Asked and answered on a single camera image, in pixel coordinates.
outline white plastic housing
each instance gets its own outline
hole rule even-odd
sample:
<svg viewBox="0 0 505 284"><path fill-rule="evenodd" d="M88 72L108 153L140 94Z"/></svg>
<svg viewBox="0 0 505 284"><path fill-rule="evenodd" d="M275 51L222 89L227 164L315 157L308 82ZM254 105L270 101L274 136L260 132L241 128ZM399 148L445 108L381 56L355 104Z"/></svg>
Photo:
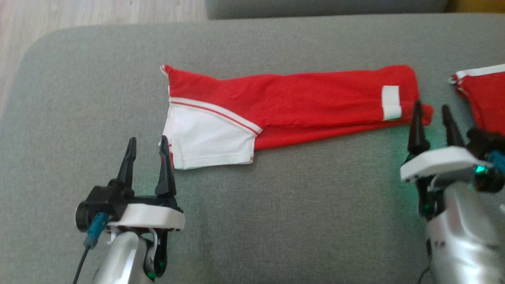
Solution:
<svg viewBox="0 0 505 284"><path fill-rule="evenodd" d="M451 172L483 164L467 149L449 146L442 149L426 151L400 168L402 181L415 181L424 176Z"/></svg>
<svg viewBox="0 0 505 284"><path fill-rule="evenodd" d="M123 217L117 222L109 222L109 226L184 229L186 218L184 213L168 207L147 204L128 204Z"/></svg>

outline blue connector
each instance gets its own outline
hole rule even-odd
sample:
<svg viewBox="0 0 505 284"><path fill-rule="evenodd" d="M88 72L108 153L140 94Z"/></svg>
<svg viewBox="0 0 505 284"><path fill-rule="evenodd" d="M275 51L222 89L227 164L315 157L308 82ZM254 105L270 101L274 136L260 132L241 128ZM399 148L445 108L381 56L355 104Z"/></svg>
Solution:
<svg viewBox="0 0 505 284"><path fill-rule="evenodd" d="M489 155L487 159L489 162L493 163L493 165L500 171L501 173L505 173L505 156L503 156L498 151L493 151Z"/></svg>
<svg viewBox="0 0 505 284"><path fill-rule="evenodd" d="M109 222L109 217L105 213L98 213L91 226L88 228L86 239L84 240L84 246L90 249L94 249L96 244L98 244L98 237L107 228L107 223Z"/></svg>

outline red fabric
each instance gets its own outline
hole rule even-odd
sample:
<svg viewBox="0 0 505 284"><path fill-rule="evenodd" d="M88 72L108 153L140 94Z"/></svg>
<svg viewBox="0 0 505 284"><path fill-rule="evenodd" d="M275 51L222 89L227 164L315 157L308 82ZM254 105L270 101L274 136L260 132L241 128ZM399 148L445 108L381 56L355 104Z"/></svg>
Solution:
<svg viewBox="0 0 505 284"><path fill-rule="evenodd" d="M457 93L470 102L477 127L505 135L505 72L453 79Z"/></svg>
<svg viewBox="0 0 505 284"><path fill-rule="evenodd" d="M380 70L254 75L217 80L163 67L170 97L198 100L226 108L263 129L255 149L308 141L410 123L419 92L409 66ZM382 87L398 85L402 116L383 121ZM433 108L423 105L429 125Z"/></svg>

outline folded red shirt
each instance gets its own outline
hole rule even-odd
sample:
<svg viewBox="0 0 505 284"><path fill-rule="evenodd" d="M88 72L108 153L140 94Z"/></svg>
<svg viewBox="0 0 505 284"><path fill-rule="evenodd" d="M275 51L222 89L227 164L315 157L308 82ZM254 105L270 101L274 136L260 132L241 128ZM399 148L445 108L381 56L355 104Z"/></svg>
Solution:
<svg viewBox="0 0 505 284"><path fill-rule="evenodd" d="M228 80L162 66L170 107L163 134L174 166L249 164L268 149L408 124L419 91L409 66ZM433 108L423 105L423 123Z"/></svg>
<svg viewBox="0 0 505 284"><path fill-rule="evenodd" d="M458 71L450 81L470 102L477 127L505 135L505 64Z"/></svg>

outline gray sofa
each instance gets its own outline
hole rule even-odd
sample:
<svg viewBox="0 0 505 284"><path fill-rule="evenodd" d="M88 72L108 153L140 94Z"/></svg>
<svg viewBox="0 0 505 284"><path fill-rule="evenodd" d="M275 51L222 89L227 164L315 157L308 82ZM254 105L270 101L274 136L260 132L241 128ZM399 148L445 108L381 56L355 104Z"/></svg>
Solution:
<svg viewBox="0 0 505 284"><path fill-rule="evenodd" d="M447 0L206 0L210 19L441 13Z"/></svg>
<svg viewBox="0 0 505 284"><path fill-rule="evenodd" d="M436 112L427 136L444 145L439 109L462 130L467 102L453 72L505 62L505 17L481 14L337 16L52 33L26 53L0 120L0 279L69 283L84 234L73 215L117 174L138 139L134 189L158 182L168 108L159 66L217 78L378 69L408 64ZM170 235L159 283L414 283L428 264L416 190L399 181L408 127L258 151L251 165L176 171L186 229ZM495 214L503 193L483 196ZM107 236L79 283L90 283ZM423 283L431 283L429 277Z"/></svg>

